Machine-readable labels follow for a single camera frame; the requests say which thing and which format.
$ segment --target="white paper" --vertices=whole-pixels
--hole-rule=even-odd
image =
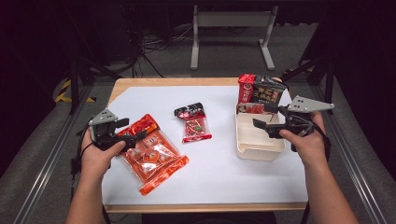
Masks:
[[[112,160],[103,180],[104,204],[305,203],[304,167],[286,149],[274,161],[250,161],[236,154],[235,105],[238,86],[132,87],[109,105],[130,124],[150,114],[190,162],[147,196],[122,157]],[[182,144],[184,121],[174,110],[202,103],[211,139]],[[281,105],[291,102],[284,92]]]

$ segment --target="snack box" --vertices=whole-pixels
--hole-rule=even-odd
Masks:
[[[255,161],[273,161],[285,150],[284,139],[270,138],[265,130],[253,126],[253,119],[267,124],[278,124],[279,115],[274,114],[236,114],[236,153],[239,158]]]

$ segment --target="plastic wrapper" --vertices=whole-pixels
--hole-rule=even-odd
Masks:
[[[236,112],[265,114],[274,113],[283,91],[288,86],[273,78],[243,74],[238,79],[239,96]]]
[[[119,134],[134,135],[144,130],[148,132],[147,137],[121,155],[142,182],[140,193],[147,195],[184,167],[189,158],[179,153],[149,114]]]
[[[175,116],[185,121],[183,143],[212,138],[204,106],[201,103],[183,106],[175,110]]]

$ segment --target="human hand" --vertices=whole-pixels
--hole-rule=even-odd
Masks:
[[[125,147],[124,141],[119,141],[108,150],[102,151],[92,144],[91,132],[88,129],[84,134],[81,148],[85,148],[81,158],[81,179],[87,178],[96,183],[100,183],[110,166],[111,159],[117,156]]]
[[[325,133],[321,113],[313,112],[311,119]],[[313,133],[304,137],[287,130],[281,130],[279,134],[296,146],[305,167],[327,164],[323,136],[318,131],[314,130]]]

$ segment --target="table edge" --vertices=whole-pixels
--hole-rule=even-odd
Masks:
[[[188,212],[263,212],[304,210],[306,203],[202,203],[202,204],[118,204],[106,205],[108,213],[188,213]]]
[[[160,78],[119,78],[114,84],[108,103],[130,87],[160,86],[236,86],[238,77],[160,77]]]

